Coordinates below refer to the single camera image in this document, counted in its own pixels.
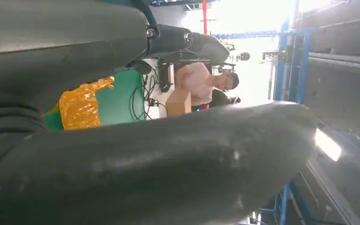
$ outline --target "yellow plastic wrap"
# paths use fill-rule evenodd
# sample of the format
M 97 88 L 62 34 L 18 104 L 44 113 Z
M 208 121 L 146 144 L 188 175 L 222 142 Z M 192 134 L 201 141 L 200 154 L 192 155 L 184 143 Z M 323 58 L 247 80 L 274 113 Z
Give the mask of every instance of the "yellow plastic wrap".
M 112 88 L 113 77 L 94 83 L 82 84 L 79 88 L 63 93 L 59 100 L 61 123 L 65 130 L 95 128 L 101 126 L 98 117 L 96 91 Z

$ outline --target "cardboard box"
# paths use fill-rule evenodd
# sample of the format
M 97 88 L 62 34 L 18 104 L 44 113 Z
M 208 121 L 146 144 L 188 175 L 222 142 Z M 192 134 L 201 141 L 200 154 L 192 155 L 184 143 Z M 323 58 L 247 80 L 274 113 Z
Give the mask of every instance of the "cardboard box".
M 168 116 L 179 116 L 191 112 L 191 93 L 188 90 L 175 89 L 166 101 Z

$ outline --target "black cable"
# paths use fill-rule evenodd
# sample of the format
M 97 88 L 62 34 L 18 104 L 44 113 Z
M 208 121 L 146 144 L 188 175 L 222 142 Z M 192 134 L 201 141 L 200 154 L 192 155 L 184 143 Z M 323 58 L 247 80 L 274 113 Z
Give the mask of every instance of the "black cable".
M 160 103 L 160 102 L 158 102 L 158 101 L 157 101 L 157 104 L 158 104 L 158 105 L 161 105 L 161 106 L 163 106 L 163 107 L 165 107 L 165 110 L 166 110 L 166 116 L 168 116 L 168 113 L 167 113 L 167 107 L 166 107 L 166 105 L 164 105 L 164 104 L 162 104 L 162 103 Z
M 150 107 L 151 105 L 157 104 L 157 105 L 163 105 L 166 109 L 166 115 L 167 115 L 167 108 L 164 104 L 159 103 L 157 100 L 151 98 L 151 94 L 154 91 L 155 86 L 158 83 L 158 73 L 157 71 L 152 67 L 152 70 L 154 71 L 154 75 L 150 76 L 150 80 L 148 80 L 148 75 L 144 78 L 142 77 L 142 90 L 143 90 L 143 102 L 147 102 L 148 104 L 148 108 L 147 110 L 145 110 L 145 106 L 143 105 L 144 111 L 141 113 L 140 116 L 137 116 L 135 113 L 135 94 L 136 91 L 138 89 L 138 87 L 136 87 L 133 90 L 132 96 L 131 96 L 131 111 L 132 111 L 132 117 L 134 117 L 134 119 L 136 120 L 143 120 L 141 117 L 144 116 L 144 119 L 149 118 L 150 120 L 152 120 L 152 118 L 150 117 L 150 115 L 148 114 L 150 112 Z

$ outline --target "green backdrop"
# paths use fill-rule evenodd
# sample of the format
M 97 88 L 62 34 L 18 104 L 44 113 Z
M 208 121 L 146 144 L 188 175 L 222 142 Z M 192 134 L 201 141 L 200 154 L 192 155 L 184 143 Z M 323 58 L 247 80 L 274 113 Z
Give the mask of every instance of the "green backdrop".
M 142 75 L 134 70 L 122 71 L 115 75 L 113 85 L 113 89 L 104 88 L 96 94 L 101 124 L 111 125 L 135 121 L 131 105 L 135 89 L 135 114 L 139 116 L 144 111 Z M 44 119 L 51 130 L 63 130 L 58 110 L 45 115 Z

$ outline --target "pink shirt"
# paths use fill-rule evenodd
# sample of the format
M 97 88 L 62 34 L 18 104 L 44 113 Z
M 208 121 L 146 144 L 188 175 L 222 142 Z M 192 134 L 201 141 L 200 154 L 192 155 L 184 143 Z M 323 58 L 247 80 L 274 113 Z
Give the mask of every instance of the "pink shirt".
M 206 66 L 201 62 L 195 62 L 187 65 L 189 74 L 185 80 L 185 86 L 190 90 L 191 95 L 201 99 L 203 104 L 212 101 L 213 87 L 206 85 L 206 79 L 210 73 Z

